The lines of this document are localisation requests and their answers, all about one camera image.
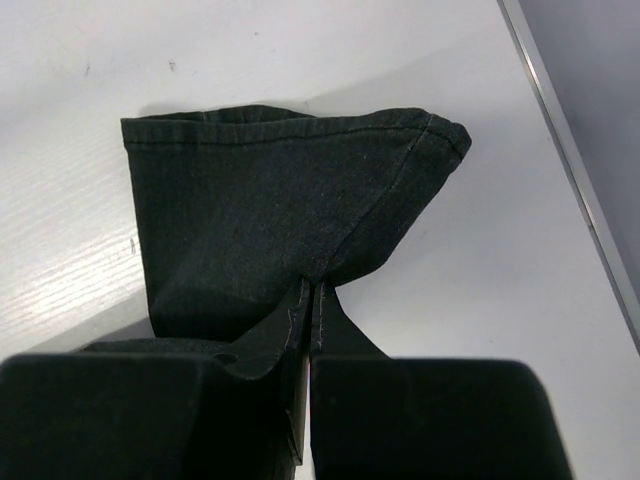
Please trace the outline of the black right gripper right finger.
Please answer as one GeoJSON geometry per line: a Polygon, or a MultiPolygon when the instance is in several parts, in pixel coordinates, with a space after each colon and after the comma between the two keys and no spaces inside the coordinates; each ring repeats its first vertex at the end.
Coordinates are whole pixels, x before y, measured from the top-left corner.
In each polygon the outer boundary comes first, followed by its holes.
{"type": "Polygon", "coordinates": [[[314,294],[311,450],[319,479],[568,479],[546,391],[513,360],[384,354],[334,288],[314,294]]]}

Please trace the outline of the black trousers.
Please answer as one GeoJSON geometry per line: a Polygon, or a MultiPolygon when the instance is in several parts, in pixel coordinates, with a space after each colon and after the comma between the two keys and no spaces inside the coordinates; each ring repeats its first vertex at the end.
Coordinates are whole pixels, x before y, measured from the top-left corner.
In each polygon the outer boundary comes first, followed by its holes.
{"type": "Polygon", "coordinates": [[[287,296],[379,269],[463,162],[420,108],[316,117],[265,105],[125,118],[151,340],[93,343],[93,375],[223,358],[287,296]]]}

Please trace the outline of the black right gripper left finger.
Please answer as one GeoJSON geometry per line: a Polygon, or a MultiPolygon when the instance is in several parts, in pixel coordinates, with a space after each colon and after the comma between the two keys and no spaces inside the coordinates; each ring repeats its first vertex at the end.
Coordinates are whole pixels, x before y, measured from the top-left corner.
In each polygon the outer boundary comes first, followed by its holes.
{"type": "Polygon", "coordinates": [[[232,343],[99,342],[1,366],[5,479],[291,479],[313,290],[232,343]]]}

